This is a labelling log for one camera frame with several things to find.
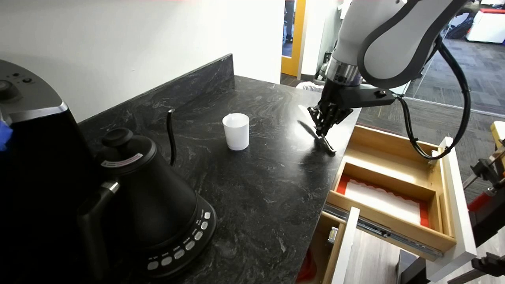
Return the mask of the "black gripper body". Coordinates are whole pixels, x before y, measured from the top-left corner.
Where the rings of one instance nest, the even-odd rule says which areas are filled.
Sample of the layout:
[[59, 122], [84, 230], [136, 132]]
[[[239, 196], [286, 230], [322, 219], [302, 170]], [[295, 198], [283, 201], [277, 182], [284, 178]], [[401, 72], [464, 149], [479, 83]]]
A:
[[327, 80], [319, 102], [310, 107], [310, 114], [316, 122], [340, 122], [354, 107], [387, 105], [395, 99], [396, 95], [392, 89], [370, 83], [341, 84]]

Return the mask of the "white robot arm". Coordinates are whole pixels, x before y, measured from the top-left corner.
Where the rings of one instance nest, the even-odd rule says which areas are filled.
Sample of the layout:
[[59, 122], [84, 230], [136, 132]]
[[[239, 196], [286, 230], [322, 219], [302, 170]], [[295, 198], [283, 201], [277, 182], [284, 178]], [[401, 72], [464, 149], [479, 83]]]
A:
[[444, 26], [468, 0], [352, 0], [325, 70], [322, 95], [310, 108], [319, 135], [354, 107], [392, 103], [393, 88], [414, 80]]

